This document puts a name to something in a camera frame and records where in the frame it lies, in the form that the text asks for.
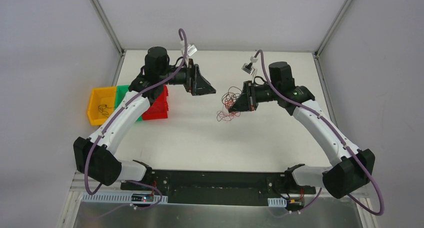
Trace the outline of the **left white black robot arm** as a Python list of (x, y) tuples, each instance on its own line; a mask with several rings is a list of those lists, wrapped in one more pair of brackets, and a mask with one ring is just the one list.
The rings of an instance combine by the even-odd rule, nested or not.
[(215, 94), (216, 89), (201, 75), (192, 55), (197, 52), (193, 43), (182, 48), (181, 63), (172, 65), (168, 51), (161, 46), (148, 49), (140, 73), (131, 82), (123, 100), (107, 120), (89, 137), (78, 137), (73, 143), (77, 170), (100, 185), (133, 180), (140, 190), (152, 186), (153, 177), (146, 173), (148, 165), (136, 160), (119, 160), (115, 153), (136, 120), (163, 93), (165, 85), (182, 85), (192, 96)]

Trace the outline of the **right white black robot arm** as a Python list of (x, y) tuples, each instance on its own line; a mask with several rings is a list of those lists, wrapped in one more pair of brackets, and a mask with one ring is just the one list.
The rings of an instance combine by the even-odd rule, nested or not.
[(329, 167), (298, 164), (288, 168), (284, 188), (290, 193), (298, 192), (303, 186), (325, 188), (334, 198), (340, 199), (367, 185), (375, 163), (373, 152), (360, 149), (330, 121), (324, 121), (325, 116), (314, 95), (305, 86), (295, 85), (287, 62), (273, 62), (268, 69), (270, 82), (256, 85), (245, 81), (240, 96), (228, 111), (252, 112), (259, 103), (276, 101), (308, 130), (330, 162)]

